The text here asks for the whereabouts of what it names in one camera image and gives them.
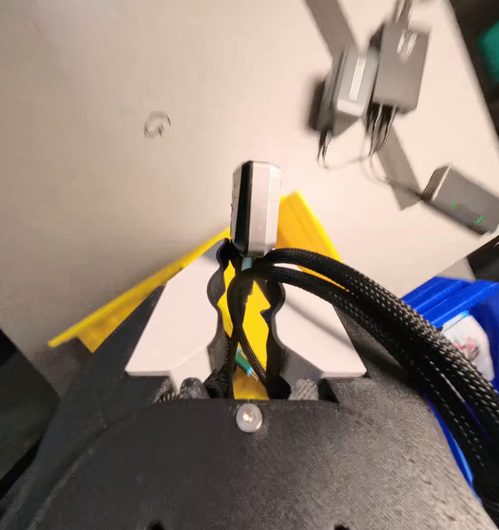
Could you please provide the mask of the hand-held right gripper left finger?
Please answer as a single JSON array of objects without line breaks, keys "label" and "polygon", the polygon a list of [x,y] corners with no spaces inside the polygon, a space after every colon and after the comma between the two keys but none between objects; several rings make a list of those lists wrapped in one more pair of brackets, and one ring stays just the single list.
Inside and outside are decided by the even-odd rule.
[{"label": "hand-held right gripper left finger", "polygon": [[125,371],[130,376],[167,376],[171,383],[187,378],[204,382],[211,374],[208,345],[217,329],[218,313],[207,285],[219,269],[215,243],[170,279],[135,346]]}]

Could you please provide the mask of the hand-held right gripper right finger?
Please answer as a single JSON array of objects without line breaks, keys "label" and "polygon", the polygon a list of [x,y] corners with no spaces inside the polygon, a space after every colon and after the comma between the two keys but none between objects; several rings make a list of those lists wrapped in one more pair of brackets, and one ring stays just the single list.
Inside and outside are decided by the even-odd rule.
[{"label": "hand-held right gripper right finger", "polygon": [[269,308],[267,379],[363,377],[367,369],[334,307],[306,290],[262,281]]}]

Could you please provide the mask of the yellow plastic bin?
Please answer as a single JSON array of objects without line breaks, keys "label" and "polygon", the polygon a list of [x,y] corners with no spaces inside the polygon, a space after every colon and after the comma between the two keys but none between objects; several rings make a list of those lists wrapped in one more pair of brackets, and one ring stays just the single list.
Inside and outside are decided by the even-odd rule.
[{"label": "yellow plastic bin", "polygon": [[[279,248],[301,248],[342,261],[319,219],[300,192],[295,191],[281,198],[278,229],[277,243]],[[224,229],[190,253],[170,263],[54,337],[48,345],[54,348],[71,339],[78,338],[91,353],[94,353],[154,288],[164,285],[216,243],[228,238],[229,235],[230,229]],[[244,329],[258,360],[264,367],[266,367],[268,330],[261,311],[269,308],[270,304],[266,301],[264,294],[260,288],[256,287],[247,300]]]}]

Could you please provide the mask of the black hdmi switch box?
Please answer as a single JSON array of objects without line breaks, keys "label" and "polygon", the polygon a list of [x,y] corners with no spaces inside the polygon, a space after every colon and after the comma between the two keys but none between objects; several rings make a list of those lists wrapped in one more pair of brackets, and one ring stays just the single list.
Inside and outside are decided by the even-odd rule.
[{"label": "black hdmi switch box", "polygon": [[230,239],[245,258],[261,258],[277,244],[281,169],[246,161],[233,173]]}]

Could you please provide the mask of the blue plastic bin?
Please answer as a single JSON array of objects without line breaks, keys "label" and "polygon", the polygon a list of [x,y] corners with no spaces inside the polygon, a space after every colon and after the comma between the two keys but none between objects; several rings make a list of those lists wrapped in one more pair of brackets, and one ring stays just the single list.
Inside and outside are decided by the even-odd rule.
[{"label": "blue plastic bin", "polygon": [[488,336],[495,371],[490,382],[499,392],[499,282],[437,276],[402,300],[440,331],[456,315],[470,312]]}]

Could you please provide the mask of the white plastic wrapper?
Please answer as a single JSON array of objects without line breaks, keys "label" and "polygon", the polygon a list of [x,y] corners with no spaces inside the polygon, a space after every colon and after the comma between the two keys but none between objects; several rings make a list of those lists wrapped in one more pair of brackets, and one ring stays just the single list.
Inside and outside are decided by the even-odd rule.
[{"label": "white plastic wrapper", "polygon": [[478,321],[465,311],[447,321],[441,333],[473,364],[488,381],[495,377],[488,336]]}]

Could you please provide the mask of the grey flat battery pack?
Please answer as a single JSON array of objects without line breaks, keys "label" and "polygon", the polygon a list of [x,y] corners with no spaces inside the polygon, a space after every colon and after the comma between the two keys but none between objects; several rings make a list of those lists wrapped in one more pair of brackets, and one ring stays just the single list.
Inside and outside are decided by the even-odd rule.
[{"label": "grey flat battery pack", "polygon": [[421,199],[475,234],[494,232],[499,225],[499,196],[451,165],[434,170]]}]

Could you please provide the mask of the dark grey power bank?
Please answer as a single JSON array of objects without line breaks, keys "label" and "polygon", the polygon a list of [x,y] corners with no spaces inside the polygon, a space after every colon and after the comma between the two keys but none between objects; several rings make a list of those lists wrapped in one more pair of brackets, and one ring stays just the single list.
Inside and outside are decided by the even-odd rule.
[{"label": "dark grey power bank", "polygon": [[315,129],[321,143],[340,136],[365,116],[379,66],[379,54],[345,49],[333,59],[324,80]]}]

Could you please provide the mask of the black power adapter brick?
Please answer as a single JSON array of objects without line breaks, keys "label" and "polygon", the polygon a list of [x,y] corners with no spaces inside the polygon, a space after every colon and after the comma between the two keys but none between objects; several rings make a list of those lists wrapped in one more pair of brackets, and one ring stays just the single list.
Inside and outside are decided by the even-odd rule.
[{"label": "black power adapter brick", "polygon": [[404,23],[386,22],[376,36],[379,62],[372,102],[408,114],[418,105],[429,34]]}]

